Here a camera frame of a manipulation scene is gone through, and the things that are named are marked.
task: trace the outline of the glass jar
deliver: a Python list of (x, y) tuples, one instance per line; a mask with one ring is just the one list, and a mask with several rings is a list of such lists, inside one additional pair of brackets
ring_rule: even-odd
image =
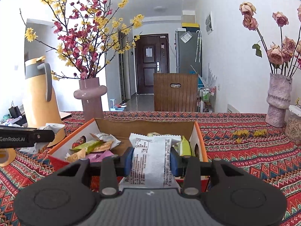
[(301, 109), (291, 105), (290, 115), (287, 121), (285, 135), (292, 139), (297, 145), (301, 145)]

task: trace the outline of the gray refrigerator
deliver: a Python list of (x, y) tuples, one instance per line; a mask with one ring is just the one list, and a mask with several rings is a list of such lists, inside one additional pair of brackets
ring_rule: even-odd
[(198, 45), (198, 33), (191, 32), (192, 38), (186, 43), (181, 40), (186, 34), (184, 31), (176, 31), (176, 59), (177, 59), (177, 73), (189, 74), (193, 72), (190, 65), (193, 66), (195, 71), (202, 76), (202, 48), (201, 59), (199, 62), (199, 51), (197, 61), (195, 62), (195, 55)]

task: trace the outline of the white lid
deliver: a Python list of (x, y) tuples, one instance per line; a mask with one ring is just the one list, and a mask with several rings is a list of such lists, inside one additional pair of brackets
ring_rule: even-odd
[(289, 110), (291, 112), (293, 112), (294, 114), (296, 114), (297, 116), (301, 117), (301, 108), (299, 108), (298, 106), (296, 106), (296, 105), (290, 105)]

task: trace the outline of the flower vase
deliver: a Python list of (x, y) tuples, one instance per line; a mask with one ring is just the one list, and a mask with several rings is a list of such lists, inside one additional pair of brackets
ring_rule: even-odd
[(79, 89), (74, 92), (74, 97), (82, 100), (85, 122), (103, 118), (101, 96), (106, 93), (107, 88), (99, 85), (98, 77), (79, 80)]
[(265, 121), (274, 127), (283, 127), (285, 113), (290, 106), (292, 79), (288, 76), (270, 73), (270, 88), (266, 99), (269, 104)]

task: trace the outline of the gray tile floor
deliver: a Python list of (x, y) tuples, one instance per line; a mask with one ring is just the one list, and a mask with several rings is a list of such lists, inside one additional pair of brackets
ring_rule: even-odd
[(154, 111), (154, 95), (137, 95), (134, 94), (129, 101), (126, 102), (127, 107), (124, 111)]

